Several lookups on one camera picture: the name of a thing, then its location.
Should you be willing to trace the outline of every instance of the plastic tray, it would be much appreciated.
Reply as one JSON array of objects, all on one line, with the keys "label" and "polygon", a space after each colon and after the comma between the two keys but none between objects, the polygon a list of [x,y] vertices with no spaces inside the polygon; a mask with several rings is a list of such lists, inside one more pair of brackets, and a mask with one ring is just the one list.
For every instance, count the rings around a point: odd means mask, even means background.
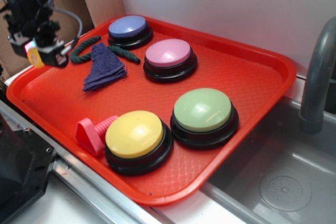
[{"label": "plastic tray", "polygon": [[[292,85],[296,70],[288,58],[274,52],[146,19],[154,31],[153,40],[132,51],[141,58],[140,65],[121,58],[128,71],[125,79],[83,92],[83,80],[90,72],[91,62],[69,63],[64,69],[31,68],[15,79],[7,96],[65,148],[135,202],[163,206],[202,186]],[[81,41],[101,35],[108,45],[111,22],[85,34]],[[187,41],[198,57],[198,68],[180,82],[151,82],[143,71],[145,51],[151,44],[168,38]],[[76,142],[76,126],[84,118],[98,124],[115,114],[147,110],[169,125],[176,100],[196,88],[223,91],[239,113],[238,132],[223,147],[196,151],[175,142],[172,156],[162,167],[146,175],[128,177],[113,172],[104,155],[93,157]]]}]

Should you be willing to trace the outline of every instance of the stainless steel sink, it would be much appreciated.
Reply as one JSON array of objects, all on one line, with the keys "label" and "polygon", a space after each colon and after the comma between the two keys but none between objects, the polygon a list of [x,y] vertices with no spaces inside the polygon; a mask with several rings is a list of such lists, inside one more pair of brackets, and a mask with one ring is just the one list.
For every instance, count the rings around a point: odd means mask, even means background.
[{"label": "stainless steel sink", "polygon": [[283,98],[202,191],[247,223],[336,223],[336,117],[308,135],[299,109]]}]

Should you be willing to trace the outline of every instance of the plastic screw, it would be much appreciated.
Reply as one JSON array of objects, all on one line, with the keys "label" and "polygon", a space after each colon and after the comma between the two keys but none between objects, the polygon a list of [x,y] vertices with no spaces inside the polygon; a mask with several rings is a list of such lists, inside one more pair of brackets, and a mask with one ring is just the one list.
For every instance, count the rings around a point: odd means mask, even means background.
[{"label": "plastic screw", "polygon": [[78,144],[92,155],[99,156],[104,151],[106,131],[117,118],[117,115],[111,116],[97,125],[88,118],[81,120],[75,135]]}]

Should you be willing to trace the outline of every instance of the purple towel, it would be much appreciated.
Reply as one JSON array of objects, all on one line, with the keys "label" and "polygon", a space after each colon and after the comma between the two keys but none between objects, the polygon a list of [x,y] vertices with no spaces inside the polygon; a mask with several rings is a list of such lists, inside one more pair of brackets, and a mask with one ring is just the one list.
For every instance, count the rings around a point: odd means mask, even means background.
[{"label": "purple towel", "polygon": [[104,87],[127,74],[125,65],[103,42],[92,46],[91,59],[93,64],[84,80],[83,91]]}]

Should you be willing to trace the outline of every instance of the tray rim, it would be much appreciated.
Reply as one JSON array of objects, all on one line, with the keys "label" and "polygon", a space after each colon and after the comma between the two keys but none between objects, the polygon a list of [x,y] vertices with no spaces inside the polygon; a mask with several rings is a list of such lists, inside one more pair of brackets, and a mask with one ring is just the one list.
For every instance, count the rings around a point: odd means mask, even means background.
[{"label": "tray rim", "polygon": [[[208,41],[211,41],[212,47],[207,46],[210,49],[214,49],[225,54],[229,54],[235,57],[243,58],[248,61],[252,61],[270,68],[275,69],[282,76],[282,85],[281,87],[272,94],[272,96],[261,106],[257,113],[255,113],[246,123],[242,126],[238,132],[234,135],[234,137],[223,146],[219,152],[216,154],[214,159],[212,159],[205,168],[191,181],[186,187],[182,190],[177,191],[175,193],[165,195],[165,196],[150,196],[141,193],[135,188],[131,187],[119,177],[117,176],[117,180],[123,181],[123,183],[118,186],[114,185],[110,182],[111,185],[116,186],[119,190],[121,190],[124,194],[130,197],[132,200],[136,201],[138,204],[146,205],[146,206],[165,206],[171,204],[173,202],[180,201],[192,193],[196,192],[211,176],[211,174],[221,165],[221,163],[233,152],[233,150],[244,140],[244,138],[248,135],[248,133],[260,122],[260,120],[272,109],[272,107],[281,99],[281,97],[285,94],[285,92],[292,86],[296,79],[296,68],[294,63],[281,54],[276,52],[272,52],[266,49],[261,49],[255,46],[243,44],[241,42],[232,41],[226,38],[221,38],[218,36],[202,33],[200,31],[195,31],[189,28],[181,27],[178,25],[173,25],[170,23],[166,23],[164,21],[156,20],[153,18],[143,16],[150,26],[155,27],[154,31],[160,33],[160,30],[169,28],[169,32],[166,30],[163,34],[169,35],[172,37],[176,37],[176,34],[184,34],[185,37],[180,39],[185,39],[187,41],[191,41],[194,44],[202,45],[202,41],[204,37],[207,38]],[[113,22],[114,20],[120,17],[111,19],[104,24],[101,24],[94,30],[98,30],[102,27],[106,27],[108,24]],[[89,37],[91,37],[88,32],[81,36],[80,41],[83,41]],[[243,57],[242,55],[237,56],[236,53],[229,53],[227,50],[221,50],[221,48],[229,49],[230,51],[234,51],[239,49],[238,51],[243,50],[244,52],[248,52],[249,58]],[[267,59],[272,59],[268,64],[260,63],[260,56],[264,56]],[[38,78],[41,74],[51,69],[51,67],[43,67],[43,68],[35,68],[32,67],[27,71],[23,72],[19,75],[8,87],[7,89],[7,98],[15,104],[20,110],[22,110],[27,116],[29,116],[32,120],[38,121],[37,123],[44,129],[48,128],[47,123],[44,122],[44,118],[37,113],[35,113],[32,109],[24,104],[24,101],[20,99],[20,91],[26,86],[27,83]],[[52,135],[55,139],[57,138],[67,138],[68,136],[62,134],[57,130],[49,130],[48,133]]]}]

